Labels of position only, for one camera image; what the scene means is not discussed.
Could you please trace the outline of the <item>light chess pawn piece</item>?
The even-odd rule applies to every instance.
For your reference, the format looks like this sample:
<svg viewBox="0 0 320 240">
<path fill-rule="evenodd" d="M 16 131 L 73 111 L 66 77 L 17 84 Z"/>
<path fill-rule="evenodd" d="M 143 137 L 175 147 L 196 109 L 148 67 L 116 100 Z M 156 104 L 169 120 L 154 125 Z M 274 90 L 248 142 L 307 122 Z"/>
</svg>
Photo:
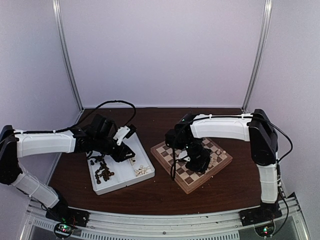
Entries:
<svg viewBox="0 0 320 240">
<path fill-rule="evenodd" d="M 222 154 L 220 155 L 220 157 L 223 158 L 223 159 L 225 159 L 225 158 L 227 157 L 225 150 L 222 152 Z"/>
</svg>

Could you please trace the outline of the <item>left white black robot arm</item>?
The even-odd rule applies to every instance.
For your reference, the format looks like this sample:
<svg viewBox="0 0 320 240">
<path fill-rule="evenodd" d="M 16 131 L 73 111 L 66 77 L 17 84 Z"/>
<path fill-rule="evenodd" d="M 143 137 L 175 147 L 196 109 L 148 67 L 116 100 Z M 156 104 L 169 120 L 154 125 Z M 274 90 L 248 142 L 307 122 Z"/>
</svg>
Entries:
<svg viewBox="0 0 320 240">
<path fill-rule="evenodd" d="M 123 142 L 135 132 L 133 124 L 117 127 L 113 120 L 100 114 L 89 125 L 60 130 L 22 131 L 6 125 L 0 133 L 0 182 L 16 187 L 40 202 L 55 218 L 67 222 L 72 218 L 72 211 L 65 198 L 29 173 L 19 160 L 56 153 L 98 152 L 120 163 L 135 156 L 133 150 Z"/>
</svg>

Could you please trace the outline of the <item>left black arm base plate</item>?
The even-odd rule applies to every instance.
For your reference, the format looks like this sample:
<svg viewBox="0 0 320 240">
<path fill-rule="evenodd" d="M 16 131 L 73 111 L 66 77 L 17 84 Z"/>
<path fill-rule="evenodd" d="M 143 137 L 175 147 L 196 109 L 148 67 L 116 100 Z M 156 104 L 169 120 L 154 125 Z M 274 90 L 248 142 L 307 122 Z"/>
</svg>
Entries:
<svg viewBox="0 0 320 240">
<path fill-rule="evenodd" d="M 90 213 L 88 211 L 74 208 L 67 208 L 65 210 L 49 209 L 45 214 L 47 219 L 76 227 L 86 227 L 89 216 Z"/>
</svg>

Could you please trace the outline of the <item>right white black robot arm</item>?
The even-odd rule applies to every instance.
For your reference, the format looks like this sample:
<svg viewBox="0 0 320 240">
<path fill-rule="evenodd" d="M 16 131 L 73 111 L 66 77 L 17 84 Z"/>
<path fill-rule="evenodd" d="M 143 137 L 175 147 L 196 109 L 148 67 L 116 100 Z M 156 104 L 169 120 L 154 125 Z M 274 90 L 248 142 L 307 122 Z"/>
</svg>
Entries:
<svg viewBox="0 0 320 240">
<path fill-rule="evenodd" d="M 262 109 L 238 115 L 186 114 L 165 134 L 165 145 L 181 150 L 181 157 L 173 157 L 170 168 L 172 179 L 176 175 L 176 162 L 184 161 L 187 169 L 205 173 L 210 163 L 210 150 L 202 146 L 204 138 L 232 139 L 250 144 L 251 159 L 259 172 L 261 187 L 260 206 L 256 210 L 259 220 L 268 220 L 278 210 L 280 167 L 278 134 Z"/>
</svg>

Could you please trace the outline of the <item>light chess king piece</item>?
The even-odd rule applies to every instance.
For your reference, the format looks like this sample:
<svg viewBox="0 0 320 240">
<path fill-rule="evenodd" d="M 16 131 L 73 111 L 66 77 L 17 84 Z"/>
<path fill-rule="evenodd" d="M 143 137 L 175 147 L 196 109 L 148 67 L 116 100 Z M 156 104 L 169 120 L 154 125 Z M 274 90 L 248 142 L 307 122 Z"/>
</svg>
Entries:
<svg viewBox="0 0 320 240">
<path fill-rule="evenodd" d="M 209 162 L 209 165 L 208 165 L 208 168 L 209 169 L 212 169 L 214 168 L 215 166 L 218 165 L 218 161 L 217 161 L 217 158 L 211 158 L 210 159 L 210 162 Z"/>
</svg>

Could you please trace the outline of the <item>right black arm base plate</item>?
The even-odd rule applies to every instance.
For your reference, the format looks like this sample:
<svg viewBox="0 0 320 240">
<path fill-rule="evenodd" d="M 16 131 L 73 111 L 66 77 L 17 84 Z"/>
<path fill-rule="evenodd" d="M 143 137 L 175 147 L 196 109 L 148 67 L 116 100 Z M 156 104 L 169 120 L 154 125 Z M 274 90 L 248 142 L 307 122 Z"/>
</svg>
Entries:
<svg viewBox="0 0 320 240">
<path fill-rule="evenodd" d="M 280 218 L 282 215 L 280 209 L 276 209 L 275 212 L 272 212 L 270 209 L 262 209 L 261 207 L 248 208 L 239 212 L 243 227 L 272 221 L 276 218 Z"/>
</svg>

